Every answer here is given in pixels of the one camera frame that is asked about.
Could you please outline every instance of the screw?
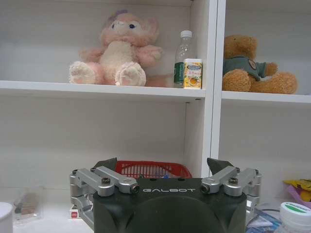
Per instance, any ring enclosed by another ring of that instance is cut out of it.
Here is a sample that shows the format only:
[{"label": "screw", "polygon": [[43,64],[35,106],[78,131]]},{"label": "screw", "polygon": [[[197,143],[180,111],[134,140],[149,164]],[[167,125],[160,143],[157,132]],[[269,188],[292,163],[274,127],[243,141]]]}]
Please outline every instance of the screw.
[{"label": "screw", "polygon": [[237,178],[235,178],[235,177],[230,177],[230,178],[229,178],[229,183],[230,183],[230,184],[237,184],[238,181],[239,181],[239,180],[238,180]]},{"label": "screw", "polygon": [[202,186],[201,186],[201,192],[202,192],[203,194],[209,193],[209,190],[210,190],[210,188],[209,188],[208,185],[202,185]]},{"label": "screw", "polygon": [[131,187],[130,191],[131,191],[131,193],[136,194],[139,192],[139,190],[140,190],[139,185],[134,185],[133,187]]},{"label": "screw", "polygon": [[110,183],[110,178],[102,178],[102,184]]},{"label": "screw", "polygon": [[123,180],[123,182],[125,182],[125,183],[130,183],[132,181],[132,179],[125,179],[125,180]]}]

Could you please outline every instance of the pink container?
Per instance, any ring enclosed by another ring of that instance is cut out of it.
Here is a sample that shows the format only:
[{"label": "pink container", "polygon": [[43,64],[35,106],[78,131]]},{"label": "pink container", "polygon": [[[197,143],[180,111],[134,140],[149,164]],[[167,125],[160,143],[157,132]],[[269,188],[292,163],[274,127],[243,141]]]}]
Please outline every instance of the pink container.
[{"label": "pink container", "polygon": [[301,189],[300,188],[295,188],[294,186],[289,185],[286,190],[287,190],[287,192],[289,192],[292,195],[292,197],[295,199],[295,201],[297,201],[297,203],[304,205],[304,206],[307,206],[311,209],[311,202],[306,202],[306,201],[303,201],[301,199],[301,197],[300,197]]}]

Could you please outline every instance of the white shelf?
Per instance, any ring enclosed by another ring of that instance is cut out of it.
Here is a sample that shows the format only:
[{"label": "white shelf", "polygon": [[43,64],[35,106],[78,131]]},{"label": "white shelf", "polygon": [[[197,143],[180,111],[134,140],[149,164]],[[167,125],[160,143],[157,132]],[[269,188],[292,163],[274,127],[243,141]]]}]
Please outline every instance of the white shelf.
[{"label": "white shelf", "polygon": [[154,6],[191,6],[191,0],[62,0],[75,2],[103,2],[116,4],[154,5]]},{"label": "white shelf", "polygon": [[[0,201],[12,203],[19,188],[0,188]],[[43,217],[14,227],[14,233],[93,233],[81,219],[69,219],[69,190],[45,189]]]},{"label": "white shelf", "polygon": [[222,103],[250,106],[310,106],[311,96],[222,91]]},{"label": "white shelf", "polygon": [[25,97],[191,102],[204,98],[205,92],[162,87],[0,81],[0,95]]},{"label": "white shelf", "polygon": [[310,0],[228,0],[228,10],[311,14]]}]

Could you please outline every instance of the juice box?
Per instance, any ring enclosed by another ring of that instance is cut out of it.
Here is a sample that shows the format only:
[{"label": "juice box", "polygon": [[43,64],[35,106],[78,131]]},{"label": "juice box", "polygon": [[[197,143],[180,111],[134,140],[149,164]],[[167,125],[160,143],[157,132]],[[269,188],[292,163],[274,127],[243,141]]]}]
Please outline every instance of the juice box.
[{"label": "juice box", "polygon": [[202,88],[202,59],[184,60],[184,88],[201,89]]}]

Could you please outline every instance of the plastic basket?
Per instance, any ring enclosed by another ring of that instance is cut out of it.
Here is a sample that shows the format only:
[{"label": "plastic basket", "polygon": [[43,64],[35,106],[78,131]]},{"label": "plastic basket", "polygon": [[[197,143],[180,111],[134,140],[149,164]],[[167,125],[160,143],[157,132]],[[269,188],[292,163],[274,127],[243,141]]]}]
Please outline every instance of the plastic basket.
[{"label": "plastic basket", "polygon": [[192,178],[188,169],[176,163],[117,161],[116,172],[132,178]]}]

